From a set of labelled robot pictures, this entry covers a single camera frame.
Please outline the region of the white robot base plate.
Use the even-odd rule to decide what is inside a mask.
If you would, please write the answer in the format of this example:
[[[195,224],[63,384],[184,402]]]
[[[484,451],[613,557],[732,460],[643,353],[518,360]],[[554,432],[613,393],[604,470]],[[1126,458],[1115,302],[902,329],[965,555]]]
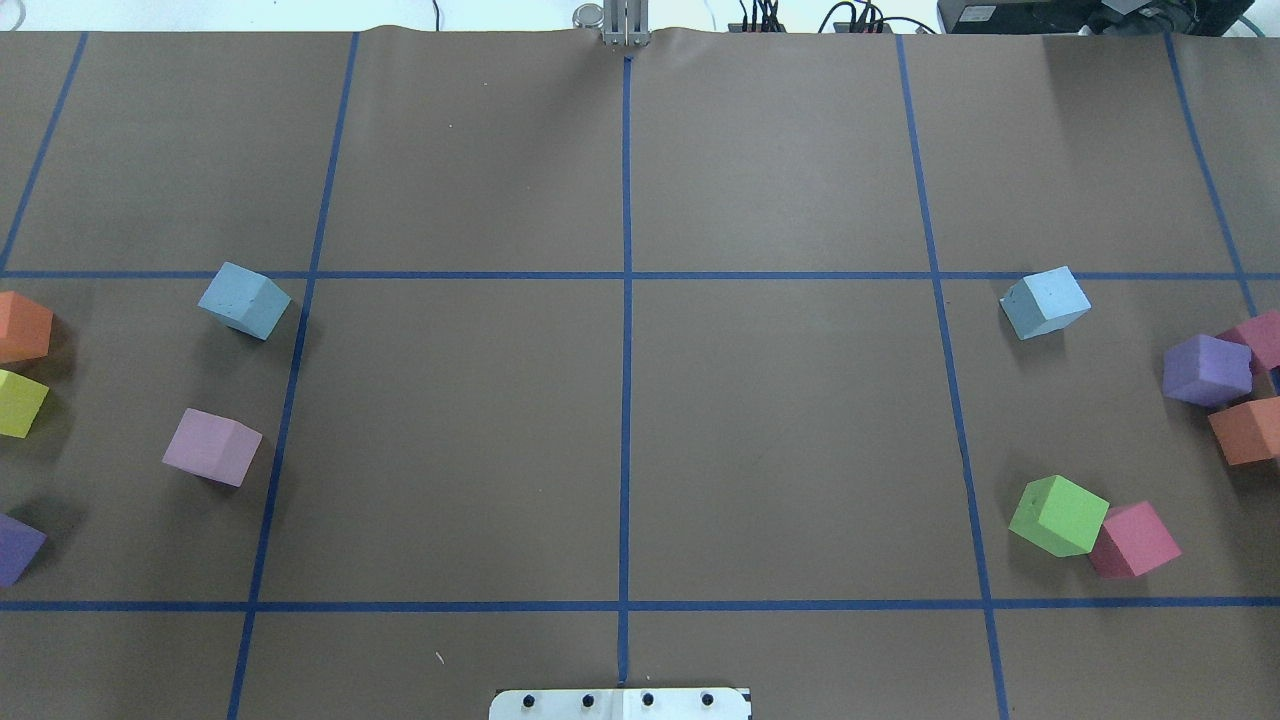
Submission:
[[[751,719],[750,691],[730,687],[511,689],[489,719]]]

